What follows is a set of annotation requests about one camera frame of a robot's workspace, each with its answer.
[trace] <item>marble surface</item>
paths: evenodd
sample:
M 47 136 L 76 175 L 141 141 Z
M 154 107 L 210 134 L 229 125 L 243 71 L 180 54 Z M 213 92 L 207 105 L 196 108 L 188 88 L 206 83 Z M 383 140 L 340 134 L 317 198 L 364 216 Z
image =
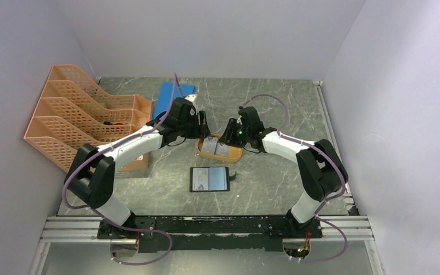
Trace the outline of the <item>marble surface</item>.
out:
M 113 95 L 139 94 L 157 99 L 162 82 L 170 78 L 103 77 L 100 86 Z M 290 122 L 283 133 L 305 140 L 328 138 L 321 106 L 311 81 L 248 78 L 181 78 L 196 86 L 199 107 L 205 110 L 211 132 L 223 133 L 228 119 L 237 117 L 238 106 L 259 93 L 270 93 L 286 102 Z M 260 97 L 254 106 L 266 127 L 278 127 L 284 119 L 282 106 Z M 150 155 L 150 166 L 139 178 L 116 178 L 115 194 L 136 214 L 151 215 L 242 215 L 285 214 L 304 192 L 296 164 L 276 155 L 244 151 L 236 163 L 205 159 L 197 155 L 196 140 L 177 147 L 164 147 Z M 190 167 L 228 166 L 237 178 L 229 192 L 189 192 Z M 73 194 L 69 200 L 79 204 Z M 346 214 L 342 198 L 326 205 L 321 214 Z M 58 215 L 93 215 L 61 205 Z

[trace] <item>white wall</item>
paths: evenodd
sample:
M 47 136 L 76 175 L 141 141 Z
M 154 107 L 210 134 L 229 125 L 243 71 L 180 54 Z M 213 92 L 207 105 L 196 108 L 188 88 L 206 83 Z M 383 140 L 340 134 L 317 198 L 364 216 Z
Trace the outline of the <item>white wall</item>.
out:
M 368 0 L 323 90 L 387 274 L 440 274 L 440 1 Z
M 365 0 L 58 0 L 99 76 L 321 80 Z
M 27 274 L 64 173 L 23 140 L 53 64 L 91 72 L 54 0 L 0 1 L 0 274 Z

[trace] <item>black wire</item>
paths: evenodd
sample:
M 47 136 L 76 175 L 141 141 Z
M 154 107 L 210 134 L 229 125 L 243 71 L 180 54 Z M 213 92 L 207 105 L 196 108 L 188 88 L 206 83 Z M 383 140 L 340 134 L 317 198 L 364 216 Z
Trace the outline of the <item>black wire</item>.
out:
M 247 149 L 245 149 L 245 148 L 244 148 L 244 150 L 247 151 L 247 152 L 254 153 L 254 154 L 260 154 L 260 153 L 262 153 L 260 150 L 257 151 L 257 152 L 254 152 L 254 151 L 251 151 L 251 150 L 247 150 Z
M 184 142 L 185 140 L 186 140 L 186 137 L 183 139 L 182 142 L 180 142 L 180 143 L 178 143 L 178 144 L 174 144 L 174 145 L 169 145 L 169 143 L 168 143 L 168 146 L 169 146 L 169 147 L 175 147 L 175 146 L 181 145 L 181 144 L 183 144 L 183 142 Z

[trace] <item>blue board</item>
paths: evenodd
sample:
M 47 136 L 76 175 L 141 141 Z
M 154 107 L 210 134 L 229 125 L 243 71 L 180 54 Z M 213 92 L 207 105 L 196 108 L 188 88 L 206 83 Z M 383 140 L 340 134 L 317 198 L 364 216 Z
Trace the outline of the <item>blue board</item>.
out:
M 185 96 L 191 95 L 195 92 L 195 86 L 180 84 L 183 89 L 183 93 Z M 171 92 L 173 91 L 173 83 L 172 82 L 163 82 L 161 86 L 161 91 L 159 92 L 158 102 L 156 103 L 156 108 L 154 108 L 154 113 L 152 118 L 155 119 L 160 113 L 168 110 L 171 101 Z M 178 87 L 175 90 L 175 98 L 181 97 L 179 93 Z

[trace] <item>table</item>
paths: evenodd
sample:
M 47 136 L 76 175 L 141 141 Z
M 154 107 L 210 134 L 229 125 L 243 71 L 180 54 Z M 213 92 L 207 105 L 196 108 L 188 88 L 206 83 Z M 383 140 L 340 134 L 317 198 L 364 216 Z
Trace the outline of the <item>table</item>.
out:
M 113 95 L 139 94 L 153 101 L 164 81 L 159 77 L 102 77 L 100 86 Z M 228 119 L 251 96 L 270 93 L 288 106 L 290 122 L 283 133 L 305 140 L 327 139 L 326 121 L 312 81 L 248 78 L 181 78 L 195 85 L 199 108 L 205 110 L 212 133 L 223 133 Z M 266 127 L 278 127 L 284 119 L 282 106 L 260 97 L 254 106 Z M 138 178 L 115 179 L 114 192 L 137 215 L 258 215 L 285 214 L 304 192 L 296 164 L 277 155 L 244 151 L 236 163 L 205 159 L 196 153 L 196 140 L 164 147 L 150 155 L 148 170 Z M 190 167 L 228 166 L 237 178 L 229 192 L 191 193 Z M 73 194 L 68 198 L 81 204 Z M 321 215 L 347 214 L 343 197 L 332 200 Z M 58 215 L 95 215 L 85 209 L 70 210 L 63 204 Z

